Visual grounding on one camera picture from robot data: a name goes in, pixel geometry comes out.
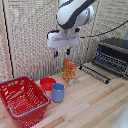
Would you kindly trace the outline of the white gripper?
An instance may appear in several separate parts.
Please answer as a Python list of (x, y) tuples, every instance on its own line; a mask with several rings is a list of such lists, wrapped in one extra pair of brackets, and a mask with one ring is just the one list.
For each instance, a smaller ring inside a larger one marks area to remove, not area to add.
[[(80, 40), (80, 29), (76, 28), (73, 33), (62, 34), (59, 30), (50, 31), (47, 34), (47, 46), (54, 48), (54, 58), (58, 57), (58, 47), (73, 46), (79, 43)], [(71, 48), (68, 48), (66, 55), (71, 54)]]

